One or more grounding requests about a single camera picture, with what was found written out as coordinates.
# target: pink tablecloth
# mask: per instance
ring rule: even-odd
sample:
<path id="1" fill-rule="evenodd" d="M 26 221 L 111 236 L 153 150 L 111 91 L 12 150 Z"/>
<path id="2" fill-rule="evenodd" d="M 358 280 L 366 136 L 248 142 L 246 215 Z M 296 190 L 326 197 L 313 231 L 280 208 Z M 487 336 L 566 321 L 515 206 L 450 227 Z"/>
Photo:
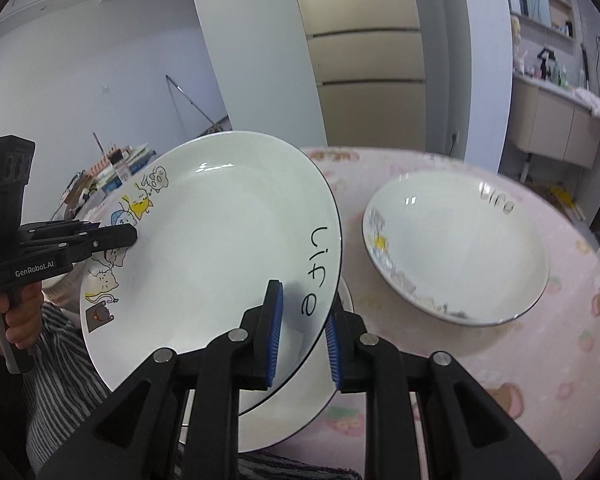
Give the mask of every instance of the pink tablecloth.
<path id="1" fill-rule="evenodd" d="M 576 478 L 600 448 L 600 262 L 582 236 L 522 186 L 456 160 L 393 150 L 306 152 L 336 197 L 344 237 L 342 272 L 367 328 L 403 351 L 449 351 L 548 455 L 564 480 Z M 435 319 L 399 297 L 369 260 L 361 234 L 368 200 L 387 180 L 430 169 L 488 178 L 536 219 L 550 252 L 551 277 L 542 298 L 519 320 L 465 328 Z M 363 396 L 336 394 L 311 424 L 273 451 L 363 472 L 364 420 Z"/>

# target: ceramic plate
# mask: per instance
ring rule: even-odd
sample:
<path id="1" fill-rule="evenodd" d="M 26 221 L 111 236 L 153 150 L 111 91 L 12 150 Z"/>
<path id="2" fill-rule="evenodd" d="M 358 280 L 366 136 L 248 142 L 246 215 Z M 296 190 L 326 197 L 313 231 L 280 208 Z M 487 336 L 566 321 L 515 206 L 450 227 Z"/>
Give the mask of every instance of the ceramic plate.
<path id="1" fill-rule="evenodd" d="M 513 197 L 478 177 L 408 173 L 366 206 L 371 260 L 406 300 L 458 324 L 504 323 L 540 298 L 549 254 Z"/>
<path id="2" fill-rule="evenodd" d="M 347 312 L 353 312 L 353 302 L 346 283 L 341 278 L 338 294 Z M 318 344 L 302 367 L 280 390 L 257 408 L 243 413 L 238 420 L 238 452 L 246 453 L 273 446 L 293 436 L 307 426 L 336 393 L 331 379 L 327 339 L 320 336 Z M 189 396 L 180 434 L 184 444 L 191 414 L 193 395 Z"/>
<path id="3" fill-rule="evenodd" d="M 342 238 L 333 195 L 315 165 L 275 137 L 229 132 L 192 140 L 125 182 L 104 225 L 129 222 L 138 241 L 88 260 L 82 332 L 96 370 L 115 389 L 160 347 L 204 348 L 284 286 L 272 388 L 318 341 L 340 277 Z"/>

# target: human hand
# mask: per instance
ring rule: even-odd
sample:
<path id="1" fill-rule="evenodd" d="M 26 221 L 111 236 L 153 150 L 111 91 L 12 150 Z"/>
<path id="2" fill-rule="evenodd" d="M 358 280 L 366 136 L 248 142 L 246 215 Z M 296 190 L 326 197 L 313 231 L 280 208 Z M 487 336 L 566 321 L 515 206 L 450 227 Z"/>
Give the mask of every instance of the human hand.
<path id="1" fill-rule="evenodd" d="M 9 308 L 7 295 L 0 292 L 0 313 L 6 313 L 8 325 L 7 341 L 23 349 L 32 346 L 42 330 L 42 310 L 44 301 L 42 283 L 31 283 L 20 293 L 20 303 Z"/>

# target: towel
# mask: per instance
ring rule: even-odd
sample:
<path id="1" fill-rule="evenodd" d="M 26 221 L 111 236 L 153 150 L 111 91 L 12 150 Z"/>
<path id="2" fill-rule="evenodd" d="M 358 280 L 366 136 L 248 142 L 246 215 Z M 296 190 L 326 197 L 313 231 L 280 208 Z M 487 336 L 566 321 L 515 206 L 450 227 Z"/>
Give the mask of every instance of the towel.
<path id="1" fill-rule="evenodd" d="M 586 88 L 576 88 L 573 93 L 581 100 L 591 106 L 591 115 L 596 119 L 600 119 L 600 97 L 595 95 L 592 91 Z"/>

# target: bottle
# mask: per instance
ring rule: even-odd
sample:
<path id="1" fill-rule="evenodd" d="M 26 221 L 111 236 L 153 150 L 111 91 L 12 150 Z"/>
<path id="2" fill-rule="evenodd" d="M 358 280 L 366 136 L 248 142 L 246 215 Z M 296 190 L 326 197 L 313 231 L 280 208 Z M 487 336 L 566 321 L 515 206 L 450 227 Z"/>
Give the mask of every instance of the bottle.
<path id="1" fill-rule="evenodd" d="M 131 172 L 126 165 L 125 157 L 122 155 L 122 150 L 117 149 L 115 152 L 108 155 L 107 158 L 122 182 L 126 182 L 131 178 Z"/>
<path id="2" fill-rule="evenodd" d="M 562 70 L 560 70 L 560 86 L 562 88 L 567 88 L 567 66 L 563 65 Z"/>

